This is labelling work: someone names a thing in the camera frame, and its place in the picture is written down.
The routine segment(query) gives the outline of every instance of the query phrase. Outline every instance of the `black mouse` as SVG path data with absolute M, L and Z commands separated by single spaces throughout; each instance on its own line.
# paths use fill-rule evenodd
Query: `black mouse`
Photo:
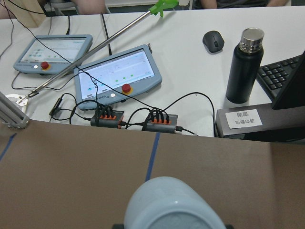
M 218 52 L 224 47 L 224 40 L 218 31 L 207 32 L 203 36 L 202 42 L 210 52 Z

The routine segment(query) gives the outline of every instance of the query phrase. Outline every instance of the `cable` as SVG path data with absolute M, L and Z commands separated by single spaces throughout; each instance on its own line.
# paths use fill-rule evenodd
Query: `cable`
M 62 59 L 64 59 L 65 61 L 71 63 L 70 61 L 68 61 L 67 59 L 65 59 L 63 56 L 61 56 L 58 52 L 56 52 L 56 51 L 50 49 L 49 47 L 47 47 L 46 45 L 44 45 L 39 39 L 37 39 L 37 37 L 32 33 L 31 30 L 29 30 L 29 31 L 30 31 L 30 33 L 36 38 L 36 40 L 38 40 L 44 47 L 46 47 L 47 49 L 49 49 L 49 50 L 53 51 L 54 53 L 58 54 L 58 55 L 59 55 Z M 72 119 L 72 117 L 73 117 L 73 113 L 75 112 L 75 109 L 76 109 L 76 107 L 77 107 L 78 105 L 80 105 L 80 104 L 82 104 L 82 103 L 85 103 L 85 102 L 88 102 L 88 101 L 91 101 L 91 102 L 92 102 L 92 101 L 95 101 L 97 104 L 100 104 L 100 103 L 97 102 L 98 85 L 97 85 L 97 83 L 96 83 L 94 80 L 96 80 L 96 81 L 98 81 L 98 82 L 104 84 L 105 86 L 107 86 L 108 88 L 110 88 L 111 90 L 113 90 L 113 91 L 115 91 L 115 92 L 117 92 L 117 93 L 119 93 L 119 94 L 123 94 L 123 93 L 121 93 L 121 92 L 119 92 L 119 91 L 117 91 L 117 90 L 111 88 L 110 86 L 106 85 L 105 83 L 99 81 L 98 79 L 94 78 L 94 77 L 91 76 L 88 72 L 84 71 L 83 69 L 79 68 L 78 66 L 76 66 L 76 68 L 78 68 L 80 71 L 82 71 L 82 72 L 84 72 L 85 74 L 87 74 L 87 75 L 90 77 L 90 79 L 92 80 L 92 82 L 96 85 L 96 88 L 97 88 L 97 90 L 96 90 L 96 96 L 95 96 L 96 100 L 85 100 L 85 101 L 82 101 L 82 102 L 78 103 L 78 104 L 75 106 L 75 108 L 73 109 L 73 112 L 71 113 L 71 116 L 70 116 L 70 118 L 69 118 L 69 123 L 71 123 L 71 119 Z M 200 93 L 200 92 L 193 92 L 193 93 L 186 94 L 186 95 L 180 97 L 179 99 L 177 99 L 176 101 L 174 101 L 173 103 L 171 103 L 168 107 L 166 107 L 166 108 L 163 109 L 163 110 L 162 110 L 162 109 L 159 109 L 159 108 L 156 108 L 156 107 L 153 107 L 153 106 L 150 106 L 150 105 L 148 105 L 148 104 L 146 104 L 146 103 L 144 103 L 144 102 L 142 102 L 142 101 L 140 101 L 140 100 L 138 100 L 138 99 L 136 99 L 136 98 L 134 98 L 134 97 L 131 97 L 131 96 L 128 96 L 128 95 L 125 95 L 125 94 L 123 94 L 123 95 L 126 96 L 126 97 L 128 97 L 128 98 L 131 98 L 131 99 L 133 99 L 133 100 L 135 100 L 135 101 L 138 101 L 138 102 L 142 103 L 143 105 L 152 108 L 153 110 L 165 112 L 165 110 L 167 110 L 169 107 L 171 107 L 172 105 L 174 105 L 176 102 L 178 102 L 179 100 L 181 100 L 181 99 L 183 99 L 184 97 L 189 96 L 189 95 L 191 95 L 191 94 L 201 94 L 201 95 L 205 96 L 205 97 L 210 101 L 211 106 L 212 106 L 212 109 L 213 109 L 213 132 L 214 132 L 214 136 L 216 136 L 216 129 L 215 129 L 215 124 L 214 124 L 214 123 L 215 123 L 215 110 L 214 110 L 214 105 L 213 105 L 211 99 L 210 99 L 207 95 L 205 95 L 205 94 L 203 94 L 203 93 Z
M 106 38 L 108 39 L 108 38 L 109 38 L 109 36 L 108 36 L 108 31 L 107 31 L 107 26 L 106 26 L 106 22 L 105 22 L 104 14 L 102 14 L 102 13 L 101 13 L 101 16 L 102 16 L 102 21 L 103 21 L 104 28 L 105 28 Z M 108 50 L 109 50 L 109 55 L 111 56 L 111 55 L 112 55 L 112 51 L 111 51 L 111 46 L 110 46 L 110 43 L 108 44 Z
M 50 15 L 50 28 L 49 28 L 48 35 L 50 34 L 51 28 L 52 28 L 52 15 Z
M 64 97 L 64 95 L 70 95 L 70 96 L 72 96 L 72 98 L 74 99 L 75 105 L 76 105 L 76 98 L 75 98 L 74 95 L 72 95 L 71 93 L 64 93 L 64 94 L 62 94 L 61 97 L 58 99 L 58 101 L 56 102 L 55 106 L 52 108 L 52 110 L 51 110 L 51 112 L 50 112 L 51 119 L 49 120 L 49 122 L 50 122 L 52 119 L 57 120 L 57 121 L 69 120 L 70 117 L 64 118 L 64 119 L 56 119 L 56 118 L 54 118 L 54 115 L 55 115 L 56 113 L 58 113 L 59 111 L 61 111 L 61 110 L 68 110 L 68 111 L 72 112 L 72 110 L 70 110 L 70 109 L 59 108 L 59 105 L 60 105 L 60 103 L 61 103 L 62 98 Z M 82 118 L 82 119 L 85 119 L 84 117 L 81 117 L 79 114 L 77 114 L 77 113 L 75 113 L 75 112 L 74 112 L 74 114 L 77 115 L 77 116 L 79 116 L 79 117 Z
M 179 99 L 177 99 L 176 101 L 174 101 L 173 103 L 171 103 L 168 107 L 166 107 L 163 111 L 167 110 L 168 108 L 170 108 L 172 105 L 174 105 L 176 102 L 178 102 L 179 100 L 189 96 L 189 95 L 192 95 L 192 94 L 200 94 L 200 95 L 203 95 L 204 97 L 206 97 L 209 101 L 210 101 L 210 104 L 212 106 L 212 110 L 213 110 L 213 133 L 214 133 L 214 136 L 216 136 L 216 129 L 215 129 L 215 110 L 214 110 L 214 105 L 212 103 L 212 100 L 205 94 L 201 93 L 201 92 L 191 92 L 191 93 L 188 93 L 182 97 L 180 97 Z
M 6 8 L 6 10 L 7 10 L 7 12 L 8 12 L 8 15 L 9 15 L 9 17 L 10 17 L 10 21 L 11 21 L 13 27 L 12 27 L 11 32 L 10 32 L 10 44 L 9 44 L 9 45 L 3 50 L 3 52 L 0 54 L 0 60 L 1 60 L 2 55 L 6 52 L 6 50 L 13 44 L 13 32 L 14 32 L 14 28 L 15 28 L 14 23 L 13 23 L 13 20 L 11 19 L 11 16 L 10 16 L 10 12 L 9 12 L 8 8 L 6 7 L 6 5 L 5 5 L 5 1 L 3 1 L 3 3 L 4 3 L 4 5 L 2 5 L 1 3 L 0 3 L 0 4 L 1 4 L 4 8 Z
M 70 110 L 70 109 L 66 109 L 66 108 L 61 108 L 61 109 L 58 109 L 58 112 L 59 111 L 70 111 L 70 112 L 72 112 L 72 110 Z M 80 117 L 80 118 L 82 118 L 82 119 L 84 119 L 84 120 L 87 120 L 87 118 L 85 118 L 85 117 L 82 117 L 82 116 L 80 116 L 79 114 L 77 114 L 77 113 L 74 113 L 75 115 L 77 115 L 78 117 Z M 50 118 L 50 120 L 49 120 L 49 123 L 51 122 L 51 120 L 52 119 L 54 119 L 54 120 L 56 120 L 56 121 L 65 121 L 65 120 L 68 120 L 70 117 L 68 117 L 68 118 L 62 118 L 62 119 L 58 119 L 58 118 L 54 118 L 54 116 L 52 115 L 51 116 L 51 118 Z
M 138 111 L 141 111 L 141 110 L 148 110 L 148 111 L 150 111 L 150 109 L 147 108 L 147 107 L 143 107 L 143 108 L 139 108 L 139 109 L 135 110 L 135 111 L 130 115 L 130 117 L 129 117 L 127 123 L 126 123 L 125 129 L 127 129 L 129 126 L 131 126 L 129 123 L 130 123 L 132 117 L 133 117 Z
M 18 72 L 17 75 L 15 76 L 15 78 L 13 79 L 13 81 L 11 82 L 11 87 L 14 90 L 23 90 L 23 89 L 30 89 L 30 88 L 36 88 L 36 86 L 27 86 L 27 87 L 14 87 L 14 83 L 17 79 L 17 77 L 19 76 L 21 72 Z M 60 91 L 62 88 L 64 88 L 68 82 L 70 82 L 76 75 L 72 76 L 63 86 L 61 86 L 60 88 L 53 88 L 53 87 L 46 87 L 46 89 L 51 89 L 51 90 L 55 90 L 55 91 Z
M 31 12 L 31 13 L 36 13 L 36 14 L 45 14 L 45 13 L 40 13 L 40 12 L 35 12 L 35 11 L 31 11 L 31 10 L 25 9 L 25 8 L 23 8 L 23 7 L 19 6 L 19 5 L 17 5 L 16 3 L 12 2 L 11 0 L 8 0 L 8 1 L 9 1 L 11 4 L 17 6 L 18 8 L 20 8 L 20 9 L 22 9 L 22 10 L 25 10 L 25 11 L 28 11 L 28 12 Z
M 93 103 L 96 103 L 96 109 L 97 109 L 99 106 L 100 106 L 100 107 L 105 106 L 104 104 L 101 104 L 101 103 L 99 103 L 99 102 L 97 102 L 97 101 L 95 101 L 95 100 L 93 100 L 93 99 L 81 101 L 81 102 L 79 102 L 78 104 L 76 104 L 76 105 L 73 107 L 73 109 L 72 109 L 72 111 L 71 111 L 71 115 L 70 115 L 70 117 L 69 117 L 69 124 L 72 124 L 72 117 L 73 117 L 74 114 L 75 114 L 76 108 L 77 108 L 79 105 L 81 105 L 81 104 L 83 104 L 83 103 L 86 103 L 86 102 L 93 102 Z
M 67 29 L 66 35 L 69 35 L 69 33 L 70 33 L 70 26 L 71 26 L 70 15 L 68 15 L 68 29 Z
M 176 126 L 175 131 L 179 131 L 179 132 L 181 132 L 181 131 L 186 131 L 186 132 L 191 133 L 192 135 L 198 136 L 198 135 L 197 135 L 197 134 L 195 134 L 194 132 L 192 132 L 192 131 L 190 131 L 190 130 L 185 129 L 185 128 L 183 128 L 182 126 Z

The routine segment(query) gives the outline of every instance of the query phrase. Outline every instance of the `computer monitor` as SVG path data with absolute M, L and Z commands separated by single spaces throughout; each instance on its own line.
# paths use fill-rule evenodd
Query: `computer monitor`
M 272 109 L 287 109 L 305 106 L 305 52 L 292 70 L 273 102 Z

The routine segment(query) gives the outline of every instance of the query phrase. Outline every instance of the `white desk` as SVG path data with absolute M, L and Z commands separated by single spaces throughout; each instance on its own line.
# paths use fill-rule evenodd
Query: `white desk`
M 141 13 L 123 13 L 106 15 L 106 23 L 110 35 L 123 28 Z M 124 35 L 112 42 L 113 53 L 121 52 L 141 44 L 150 43 L 153 57 L 163 77 L 161 87 L 137 96 L 150 105 L 165 108 L 179 97 L 190 92 L 201 92 L 208 95 L 217 109 L 269 103 L 270 100 L 260 85 L 255 82 L 250 100 L 246 104 L 236 105 L 228 102 L 225 91 L 231 66 L 233 49 L 240 40 L 242 31 L 249 27 L 258 27 L 265 32 L 263 40 L 264 57 L 262 65 L 297 56 L 305 49 L 304 37 L 305 7 L 273 7 L 222 10 L 185 10 L 170 11 L 164 18 L 150 16 L 140 22 Z M 16 21 L 11 46 L 0 60 L 0 91 L 3 94 L 27 94 L 28 91 L 16 91 L 11 88 L 11 82 L 17 71 L 13 63 L 24 50 L 33 36 Z M 0 52 L 10 43 L 10 20 L 0 20 Z M 32 29 L 36 35 L 47 34 L 50 18 L 39 27 Z M 68 27 L 67 17 L 52 18 L 50 34 L 65 34 Z M 211 30 L 219 31 L 224 40 L 224 49 L 218 54 L 209 54 L 203 43 L 203 35 Z M 105 40 L 100 15 L 71 17 L 70 34 L 91 34 L 93 45 Z M 93 55 L 87 62 L 95 61 L 108 55 L 105 48 Z M 69 77 L 64 77 L 52 87 L 60 87 Z M 20 74 L 15 87 L 38 86 L 46 80 L 46 76 Z M 57 99 L 64 93 L 75 94 L 74 81 L 71 81 L 62 91 L 43 90 L 29 100 L 27 115 L 31 119 L 49 121 L 49 111 Z M 69 96 L 61 105 L 62 108 L 72 108 Z M 129 99 L 118 103 L 115 110 L 125 111 L 124 120 L 142 104 Z M 201 136 L 213 136 L 212 109 L 209 101 L 200 95 L 191 95 L 176 103 L 167 110 L 169 114 L 177 114 L 178 125 L 196 132 Z M 93 112 L 82 112 L 82 116 L 91 117 Z M 139 112 L 132 119 L 142 122 L 147 116 L 146 111 Z M 73 124 L 90 125 L 88 121 L 73 118 Z

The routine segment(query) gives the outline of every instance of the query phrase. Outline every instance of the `touchscreen tablet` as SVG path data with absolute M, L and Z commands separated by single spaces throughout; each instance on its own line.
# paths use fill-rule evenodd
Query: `touchscreen tablet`
M 69 62 L 81 58 L 91 44 L 91 35 L 37 36 L 15 62 L 14 68 L 23 73 L 56 74 Z
M 135 96 L 160 84 L 162 77 L 147 45 L 109 56 L 75 68 L 76 99 L 96 100 L 113 104 Z M 83 103 L 80 109 L 92 109 L 96 104 Z

